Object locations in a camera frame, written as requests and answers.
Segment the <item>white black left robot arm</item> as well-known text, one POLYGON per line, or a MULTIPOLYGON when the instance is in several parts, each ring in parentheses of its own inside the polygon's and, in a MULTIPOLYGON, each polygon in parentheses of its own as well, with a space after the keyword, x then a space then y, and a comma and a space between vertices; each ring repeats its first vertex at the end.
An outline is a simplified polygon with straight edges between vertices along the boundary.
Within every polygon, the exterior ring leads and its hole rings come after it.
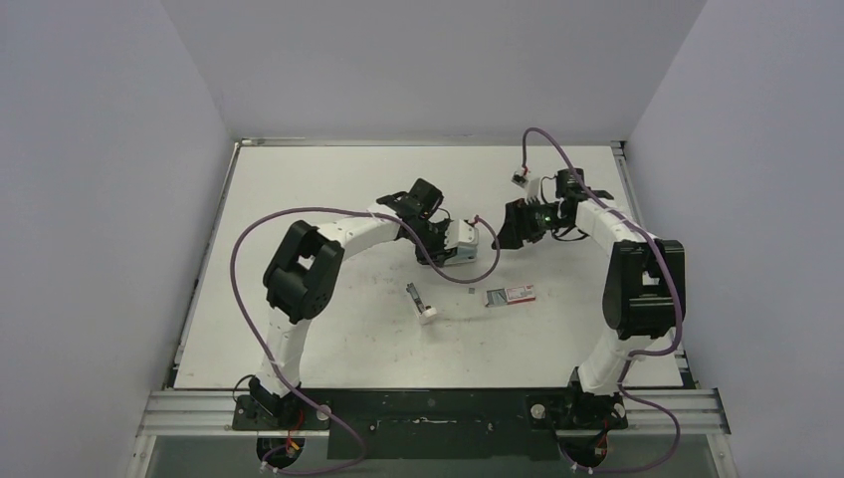
POLYGON ((311 322, 331 300, 344 261, 377 245, 411 241, 415 258, 437 274, 476 260, 480 216, 433 220, 442 192, 419 178, 407 191, 381 196, 366 210, 339 211, 334 221, 293 223, 262 279, 273 311, 260 371, 249 383, 258 414, 269 426, 289 426, 297 415, 290 395, 300 387, 301 362, 311 322))

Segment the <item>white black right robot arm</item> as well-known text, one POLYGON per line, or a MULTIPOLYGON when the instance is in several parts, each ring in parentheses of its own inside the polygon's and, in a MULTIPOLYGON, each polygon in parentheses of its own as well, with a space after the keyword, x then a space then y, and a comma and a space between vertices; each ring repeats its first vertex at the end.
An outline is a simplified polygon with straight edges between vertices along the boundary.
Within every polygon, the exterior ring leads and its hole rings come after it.
POLYGON ((539 195, 540 181, 525 176, 525 195, 507 207, 514 245, 536 243, 549 232, 578 230, 608 257, 601 297, 606 326, 575 370, 580 389, 562 403, 565 419, 590 425, 602 413, 598 395, 618 392, 635 361, 652 357, 652 345, 683 320, 683 246, 646 232, 605 190, 582 186, 580 170, 561 170, 555 201, 539 195))

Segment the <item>light blue stapler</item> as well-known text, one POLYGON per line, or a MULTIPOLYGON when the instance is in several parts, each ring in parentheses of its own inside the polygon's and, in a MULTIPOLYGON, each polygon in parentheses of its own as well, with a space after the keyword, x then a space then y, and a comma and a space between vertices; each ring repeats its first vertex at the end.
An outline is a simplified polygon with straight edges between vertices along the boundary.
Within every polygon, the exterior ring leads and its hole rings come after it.
POLYGON ((457 250, 452 251, 441 264, 442 267, 451 267, 457 265, 470 264, 477 260, 477 253, 474 250, 457 250))

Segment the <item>red white staple box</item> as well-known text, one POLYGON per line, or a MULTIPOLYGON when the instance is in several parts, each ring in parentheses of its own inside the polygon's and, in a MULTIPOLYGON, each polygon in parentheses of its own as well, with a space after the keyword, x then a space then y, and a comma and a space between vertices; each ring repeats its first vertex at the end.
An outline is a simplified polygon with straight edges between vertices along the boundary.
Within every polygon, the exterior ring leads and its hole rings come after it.
POLYGON ((529 303, 536 300, 536 293, 533 285, 521 285, 499 289, 491 289, 486 292, 486 308, 511 306, 522 303, 529 303))

